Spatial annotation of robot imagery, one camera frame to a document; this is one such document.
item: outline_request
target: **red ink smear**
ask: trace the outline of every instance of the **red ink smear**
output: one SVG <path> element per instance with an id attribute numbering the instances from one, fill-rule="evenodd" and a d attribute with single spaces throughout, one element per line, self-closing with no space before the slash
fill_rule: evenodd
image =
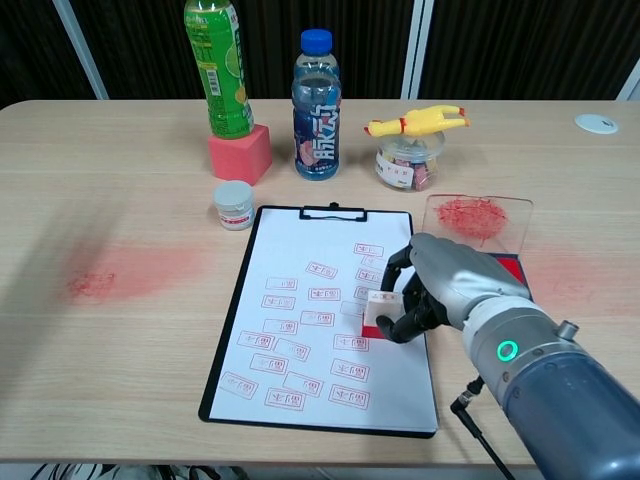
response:
<path id="1" fill-rule="evenodd" d="M 516 277 L 516 280 L 523 285 L 527 284 L 522 272 L 522 266 L 517 259 L 511 257 L 497 257 L 496 260 L 498 260 L 511 275 Z"/>
<path id="2" fill-rule="evenodd" d="M 444 226 L 464 237 L 488 240 L 499 234 L 507 223 L 507 214 L 490 199 L 458 198 L 437 207 Z"/>
<path id="3" fill-rule="evenodd" d="M 78 249 L 70 259 L 72 277 L 67 292 L 74 304 L 153 295 L 201 273 L 203 253 L 177 247 L 107 247 L 89 265 L 82 265 L 88 254 Z"/>

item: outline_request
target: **green led ring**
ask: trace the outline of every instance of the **green led ring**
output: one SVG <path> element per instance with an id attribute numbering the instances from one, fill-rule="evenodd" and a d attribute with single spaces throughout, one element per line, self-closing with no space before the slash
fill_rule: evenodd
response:
<path id="1" fill-rule="evenodd" d="M 505 347 L 511 347 L 511 353 L 509 355 L 502 354 L 502 350 Z M 498 345 L 498 348 L 496 349 L 496 355 L 498 355 L 498 359 L 501 362 L 509 362 L 516 358 L 516 355 L 518 355 L 518 344 L 513 340 L 505 340 L 501 342 L 500 345 Z"/>

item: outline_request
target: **black wall panel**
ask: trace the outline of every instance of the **black wall panel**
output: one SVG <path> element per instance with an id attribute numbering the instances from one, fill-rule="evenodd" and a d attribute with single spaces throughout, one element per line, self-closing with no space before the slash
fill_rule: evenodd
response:
<path id="1" fill-rule="evenodd" d="M 288 98 L 300 32 L 328 28 L 344 96 L 398 98 L 412 0 L 234 0 L 250 98 Z M 72 0 L 111 98 L 202 98 L 183 0 Z"/>
<path id="2" fill-rule="evenodd" d="M 613 100 L 639 57 L 638 0 L 436 0 L 419 96 Z"/>
<path id="3" fill-rule="evenodd" d="M 95 98 L 53 3 L 0 2 L 0 109 L 33 99 Z"/>

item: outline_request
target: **clipboard clip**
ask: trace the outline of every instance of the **clipboard clip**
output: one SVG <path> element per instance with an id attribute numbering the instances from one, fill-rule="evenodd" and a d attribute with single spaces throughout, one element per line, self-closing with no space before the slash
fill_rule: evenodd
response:
<path id="1" fill-rule="evenodd" d="M 367 211 L 364 208 L 343 208 L 337 202 L 328 207 L 305 205 L 300 208 L 300 220 L 342 220 L 347 222 L 366 222 Z"/>

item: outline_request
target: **rubber chicken toy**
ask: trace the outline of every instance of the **rubber chicken toy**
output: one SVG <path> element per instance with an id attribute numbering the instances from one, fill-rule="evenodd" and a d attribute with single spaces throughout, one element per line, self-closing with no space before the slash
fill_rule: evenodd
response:
<path id="1" fill-rule="evenodd" d="M 364 131 L 372 137 L 401 134 L 422 137 L 448 128 L 471 125 L 468 118 L 445 118 L 445 113 L 457 113 L 464 117 L 464 108 L 454 105 L 434 105 L 422 110 L 411 110 L 404 117 L 388 122 L 372 120 L 367 127 L 364 127 Z"/>

